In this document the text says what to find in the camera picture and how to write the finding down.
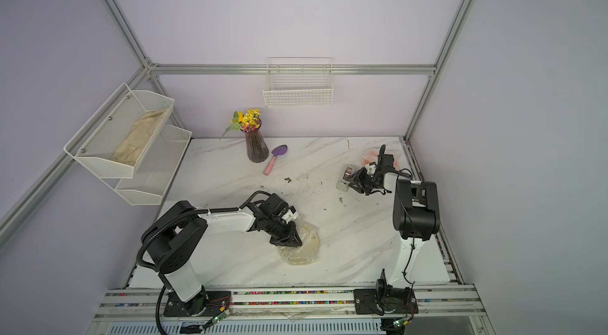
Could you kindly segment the white tape dispenser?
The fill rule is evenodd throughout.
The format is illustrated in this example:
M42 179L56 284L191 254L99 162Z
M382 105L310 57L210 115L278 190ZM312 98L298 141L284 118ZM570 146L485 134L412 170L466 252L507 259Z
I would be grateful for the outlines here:
M341 172L340 178L338 179L338 182L337 182L337 189L342 192L348 192L348 190L350 189L348 187L348 183L343 180L343 175L344 175L345 170L356 170L356 169L352 165L346 165L343 168L343 171Z

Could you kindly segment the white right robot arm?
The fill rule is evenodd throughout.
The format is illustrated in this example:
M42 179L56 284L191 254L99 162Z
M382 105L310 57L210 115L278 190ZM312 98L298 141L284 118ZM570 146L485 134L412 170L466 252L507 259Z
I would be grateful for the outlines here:
M385 146L379 149L376 161L359 169L346 166L340 184L367 197L380 193L394 198L392 224L398 243L392 264L381 271L372 297L356 294L357 308L380 316L403 309L414 316L416 281L412 272L419 253L440 229L437 185L416 180L410 170L397 169Z

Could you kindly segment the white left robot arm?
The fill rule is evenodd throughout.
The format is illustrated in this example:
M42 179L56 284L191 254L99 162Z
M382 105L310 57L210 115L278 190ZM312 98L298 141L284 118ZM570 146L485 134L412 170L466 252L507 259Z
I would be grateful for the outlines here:
M211 305L193 266L193 254L204 235L262 231L273 246L299 248L298 216L279 195L263 190L233 208L197 208L180 200L143 233L136 265L159 277L173 294L170 302L184 314L200 316Z

